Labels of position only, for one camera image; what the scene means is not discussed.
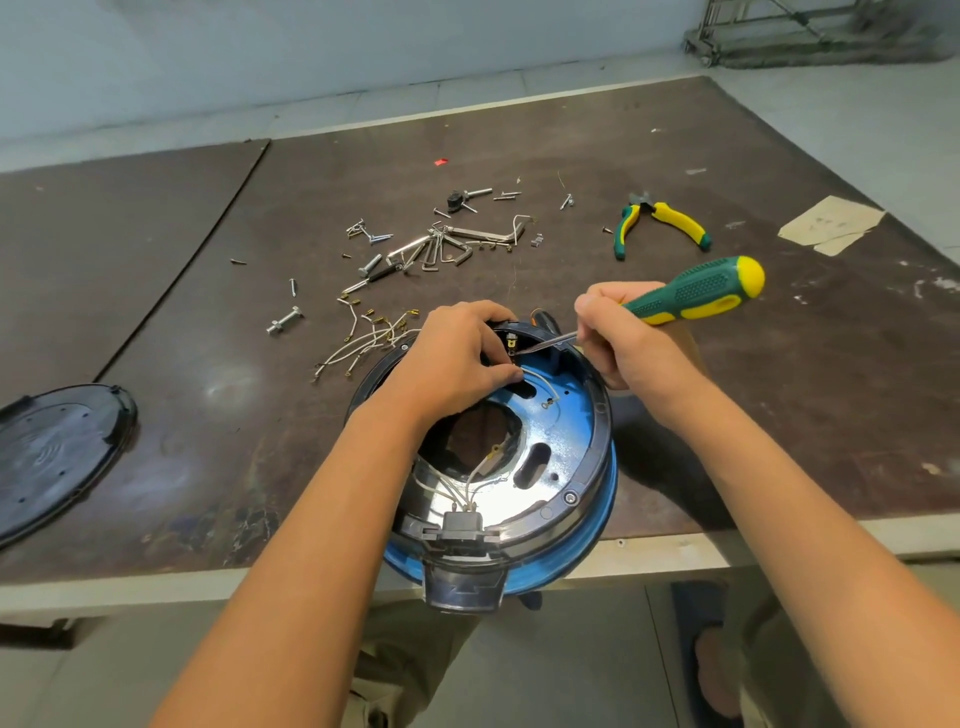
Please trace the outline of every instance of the table surface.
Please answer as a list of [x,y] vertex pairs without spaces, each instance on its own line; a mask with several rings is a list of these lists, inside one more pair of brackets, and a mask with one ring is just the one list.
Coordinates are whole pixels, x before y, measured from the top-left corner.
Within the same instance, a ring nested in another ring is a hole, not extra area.
[[[692,78],[273,142],[104,377],[139,404],[131,450],[85,501],[0,553],[0,581],[248,566],[329,451],[373,362],[353,380],[341,367],[309,383],[349,329],[335,299],[372,254],[345,228],[362,217],[371,232],[395,234],[377,247],[392,249],[422,234],[450,190],[484,186],[523,194],[478,199],[480,213],[456,223],[506,232],[514,214],[536,215],[540,247],[528,233],[511,255],[477,252],[435,274],[418,267],[360,291],[361,307],[395,317],[491,298],[520,316],[543,306],[566,329],[573,299],[598,280],[670,279],[705,259],[752,255],[767,271],[760,299],[693,324],[711,375],[858,518],[960,510],[944,474],[960,431],[960,299],[914,289],[921,278],[957,278],[956,266],[889,216],[834,258],[777,238],[827,195],[869,201]],[[696,217],[713,251],[646,218],[616,262],[600,229],[644,190]],[[560,211],[567,191],[576,205]],[[306,318],[268,336],[293,303]],[[696,459],[639,402],[617,400],[615,418],[621,473],[605,539],[730,527]]]
[[0,175],[0,402],[94,380],[203,245],[266,145]]

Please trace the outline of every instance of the bolt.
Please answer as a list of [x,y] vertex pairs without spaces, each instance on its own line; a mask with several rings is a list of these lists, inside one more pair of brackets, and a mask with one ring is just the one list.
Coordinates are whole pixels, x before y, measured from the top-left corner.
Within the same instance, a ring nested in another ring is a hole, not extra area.
[[288,313],[286,316],[284,316],[282,319],[280,319],[279,321],[271,321],[270,323],[273,324],[273,325],[270,326],[270,328],[267,329],[267,333],[274,333],[274,332],[276,332],[276,331],[283,331],[283,326],[284,326],[285,324],[290,323],[291,321],[293,321],[294,319],[296,319],[296,318],[298,318],[298,317],[302,318],[302,317],[303,317],[303,314],[300,313],[300,309],[299,309],[299,308],[297,308],[296,306],[294,306],[294,309],[293,309],[290,313]]
[[363,268],[358,268],[357,272],[360,274],[360,278],[366,278],[370,275],[371,271],[376,268],[377,264],[383,260],[383,255],[377,253],[373,256],[373,259],[367,263]]

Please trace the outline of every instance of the floor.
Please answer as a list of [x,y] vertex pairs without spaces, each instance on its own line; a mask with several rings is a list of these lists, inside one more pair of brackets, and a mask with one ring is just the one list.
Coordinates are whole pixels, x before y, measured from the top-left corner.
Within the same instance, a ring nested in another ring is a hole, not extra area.
[[[244,138],[279,137],[599,85],[703,72],[680,54],[565,63],[0,144],[0,171]],[[955,263],[960,61],[710,75]],[[94,625],[68,655],[0,650],[0,724],[145,724],[220,606],[139,610]],[[471,638],[418,728],[691,725],[663,586],[548,593],[507,605]]]

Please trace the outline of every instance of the black plastic cover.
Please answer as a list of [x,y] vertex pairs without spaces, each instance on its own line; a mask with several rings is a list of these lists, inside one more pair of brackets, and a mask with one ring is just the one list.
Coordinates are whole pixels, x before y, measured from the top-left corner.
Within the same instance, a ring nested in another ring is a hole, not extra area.
[[82,384],[0,409],[0,546],[33,533],[86,493],[120,455],[136,405],[120,387]]

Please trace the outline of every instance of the hand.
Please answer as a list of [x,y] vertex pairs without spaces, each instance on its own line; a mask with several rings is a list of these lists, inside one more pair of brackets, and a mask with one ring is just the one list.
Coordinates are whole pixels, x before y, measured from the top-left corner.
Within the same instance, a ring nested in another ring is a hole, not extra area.
[[[422,416],[427,427],[463,412],[490,392],[523,380],[488,321],[516,321],[493,301],[457,303],[430,312],[410,351],[380,388]],[[480,363],[480,353],[491,366]]]
[[630,389],[657,420],[673,426],[691,391],[707,382],[697,345],[683,322],[651,327],[621,306],[663,283],[596,283],[580,296],[577,340],[611,389]]

